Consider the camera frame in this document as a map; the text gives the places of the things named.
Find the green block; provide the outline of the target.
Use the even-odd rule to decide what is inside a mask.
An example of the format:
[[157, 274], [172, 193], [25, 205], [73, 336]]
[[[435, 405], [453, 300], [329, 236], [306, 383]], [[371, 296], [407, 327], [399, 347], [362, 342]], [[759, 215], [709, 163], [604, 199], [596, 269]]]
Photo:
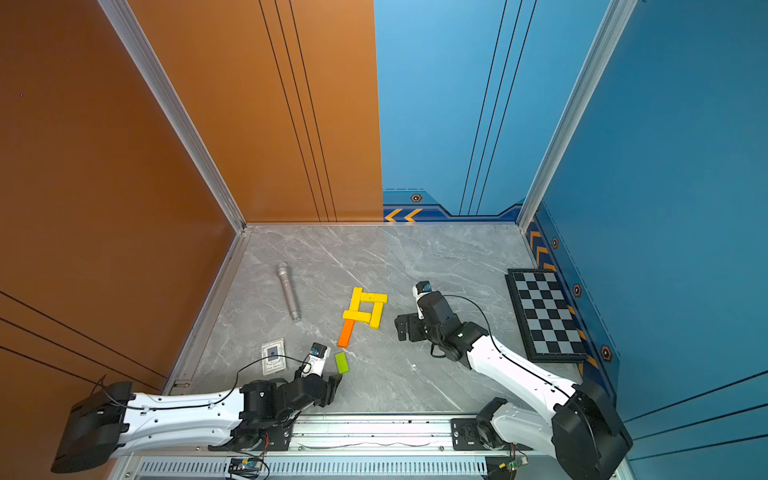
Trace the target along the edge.
[[344, 375], [350, 371], [347, 356], [344, 352], [336, 353], [334, 356], [337, 372]]

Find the yellow block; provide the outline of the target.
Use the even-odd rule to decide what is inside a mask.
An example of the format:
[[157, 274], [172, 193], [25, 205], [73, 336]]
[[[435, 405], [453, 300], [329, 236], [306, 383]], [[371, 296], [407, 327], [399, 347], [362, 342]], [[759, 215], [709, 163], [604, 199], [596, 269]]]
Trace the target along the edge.
[[363, 293], [362, 287], [355, 287], [353, 289], [352, 298], [349, 304], [350, 311], [357, 312], [360, 309], [362, 293]]
[[384, 303], [374, 302], [369, 327], [378, 330], [383, 316]]
[[362, 292], [361, 295], [360, 295], [360, 300], [362, 302], [366, 302], [366, 303], [382, 303], [382, 304], [387, 304], [388, 303], [388, 295], [387, 294], [370, 293], [370, 292]]
[[371, 321], [372, 314], [369, 312], [345, 310], [343, 312], [342, 318], [345, 321], [362, 322], [368, 324]]

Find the orange block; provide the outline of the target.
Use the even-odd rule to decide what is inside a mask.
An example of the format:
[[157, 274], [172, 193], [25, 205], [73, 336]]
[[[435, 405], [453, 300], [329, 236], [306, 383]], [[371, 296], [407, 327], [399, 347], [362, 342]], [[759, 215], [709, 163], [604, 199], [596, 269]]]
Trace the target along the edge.
[[349, 346], [355, 324], [356, 324], [355, 320], [352, 320], [352, 319], [344, 320], [342, 331], [337, 342], [337, 345], [340, 348], [346, 349]]

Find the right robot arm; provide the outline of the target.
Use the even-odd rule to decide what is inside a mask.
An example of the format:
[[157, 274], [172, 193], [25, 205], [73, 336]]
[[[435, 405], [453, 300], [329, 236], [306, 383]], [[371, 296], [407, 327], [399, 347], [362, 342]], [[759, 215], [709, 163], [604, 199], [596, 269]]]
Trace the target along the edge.
[[601, 385], [574, 383], [514, 353], [488, 328], [461, 321], [427, 281], [414, 286], [413, 296], [416, 312], [395, 319], [400, 340], [428, 342], [433, 357], [490, 378], [531, 408], [489, 402], [476, 417], [485, 447], [522, 443], [555, 458], [572, 479], [608, 479], [618, 470], [633, 440]]

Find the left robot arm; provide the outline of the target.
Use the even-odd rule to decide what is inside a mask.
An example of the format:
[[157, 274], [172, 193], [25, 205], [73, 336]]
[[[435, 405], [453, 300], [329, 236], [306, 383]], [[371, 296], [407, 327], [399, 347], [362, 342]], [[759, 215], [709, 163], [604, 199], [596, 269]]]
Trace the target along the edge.
[[339, 374], [310, 373], [180, 396], [135, 393], [131, 383], [115, 383], [71, 408], [51, 470], [77, 473], [138, 451], [182, 446], [285, 451], [299, 415], [331, 404], [341, 381]]

